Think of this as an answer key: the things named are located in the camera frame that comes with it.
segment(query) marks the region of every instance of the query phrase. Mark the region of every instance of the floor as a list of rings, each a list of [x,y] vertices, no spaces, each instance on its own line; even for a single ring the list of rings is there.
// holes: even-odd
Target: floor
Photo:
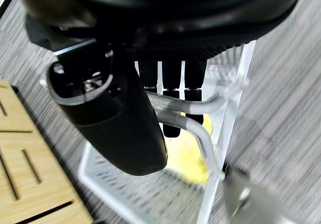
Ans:
[[[321,0],[300,0],[258,40],[228,159],[304,223],[321,222]],[[84,139],[38,84],[51,52],[28,42],[25,12],[13,0],[0,19],[0,77],[20,99],[95,218],[123,223],[77,181]],[[219,188],[210,223],[227,223]]]

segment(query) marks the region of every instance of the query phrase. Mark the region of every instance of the bamboo board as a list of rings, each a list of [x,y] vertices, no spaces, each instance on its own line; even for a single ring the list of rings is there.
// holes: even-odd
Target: bamboo board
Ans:
[[[11,86],[0,80],[0,223],[92,223]]]

